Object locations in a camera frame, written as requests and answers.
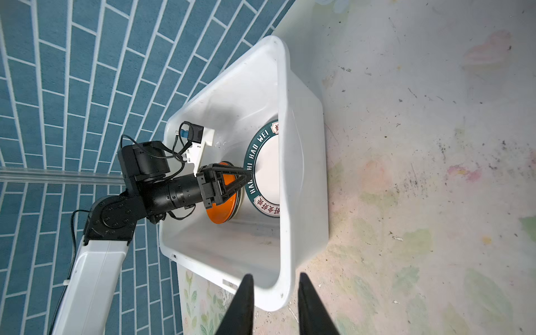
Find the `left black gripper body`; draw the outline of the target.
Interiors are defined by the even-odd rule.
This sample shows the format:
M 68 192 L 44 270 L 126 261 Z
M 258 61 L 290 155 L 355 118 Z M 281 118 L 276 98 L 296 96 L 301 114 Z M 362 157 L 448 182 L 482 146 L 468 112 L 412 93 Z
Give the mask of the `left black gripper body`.
M 217 178 L 207 170 L 207 166 L 203 166 L 197 172 L 196 179 L 203 205 L 206 209 L 211 209 L 214 205 L 217 205 Z

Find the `green rimmed white plate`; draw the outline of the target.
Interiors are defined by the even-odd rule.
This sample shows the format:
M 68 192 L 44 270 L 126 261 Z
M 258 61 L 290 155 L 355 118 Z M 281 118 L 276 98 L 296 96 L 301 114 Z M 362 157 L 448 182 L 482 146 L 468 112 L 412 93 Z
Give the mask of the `green rimmed white plate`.
M 244 168 L 253 173 L 246 186 L 248 199 L 263 215 L 279 218 L 279 121 L 265 124 L 252 138 L 245 157 Z

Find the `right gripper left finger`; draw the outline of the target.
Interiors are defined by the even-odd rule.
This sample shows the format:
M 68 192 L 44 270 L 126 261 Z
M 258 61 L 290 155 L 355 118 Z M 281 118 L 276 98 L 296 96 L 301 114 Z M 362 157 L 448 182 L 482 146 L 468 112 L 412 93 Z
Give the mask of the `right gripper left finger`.
M 215 335 L 252 335 L 254 307 L 254 280 L 251 274 L 247 274 L 242 279 Z

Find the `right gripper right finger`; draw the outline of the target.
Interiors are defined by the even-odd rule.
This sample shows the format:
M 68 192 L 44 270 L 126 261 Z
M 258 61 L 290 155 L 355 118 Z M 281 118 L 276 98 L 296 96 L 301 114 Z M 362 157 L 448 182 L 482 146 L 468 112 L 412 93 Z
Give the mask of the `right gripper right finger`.
M 339 335 L 314 285 L 305 272 L 300 274 L 298 310 L 301 335 Z

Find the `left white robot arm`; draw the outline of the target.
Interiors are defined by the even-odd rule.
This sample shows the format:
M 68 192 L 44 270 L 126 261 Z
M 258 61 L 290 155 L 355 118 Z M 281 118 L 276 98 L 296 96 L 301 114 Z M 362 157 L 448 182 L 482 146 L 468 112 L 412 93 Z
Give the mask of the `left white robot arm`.
M 242 167 L 214 163 L 195 174 L 171 173 L 168 162 L 184 164 L 181 152 L 160 141 L 132 142 L 117 153 L 126 190 L 96 201 L 87 211 L 82 239 L 73 247 L 73 260 L 54 313 L 50 334 L 103 334 L 121 268 L 137 224 L 153 224 L 176 209 L 207 209 L 222 205 L 252 180 Z

